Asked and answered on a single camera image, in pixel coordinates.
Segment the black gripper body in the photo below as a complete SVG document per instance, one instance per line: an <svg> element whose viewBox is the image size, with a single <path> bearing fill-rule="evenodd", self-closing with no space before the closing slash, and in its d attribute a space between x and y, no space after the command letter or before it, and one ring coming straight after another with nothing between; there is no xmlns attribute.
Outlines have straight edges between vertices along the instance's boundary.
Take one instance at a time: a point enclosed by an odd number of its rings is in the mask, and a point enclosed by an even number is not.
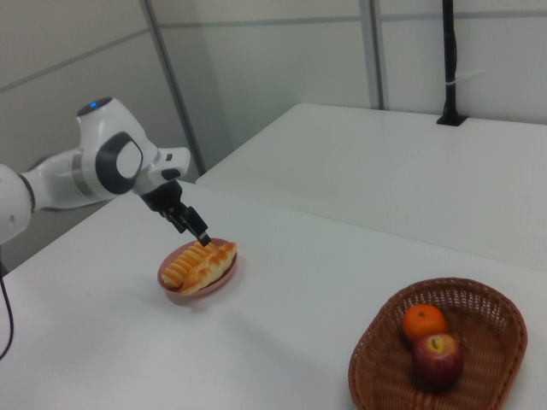
<svg viewBox="0 0 547 410"><path fill-rule="evenodd" d="M147 207L159 214L179 213L185 210L185 205L181 202L183 189L176 181L170 181L151 192L140 195Z"/></svg>

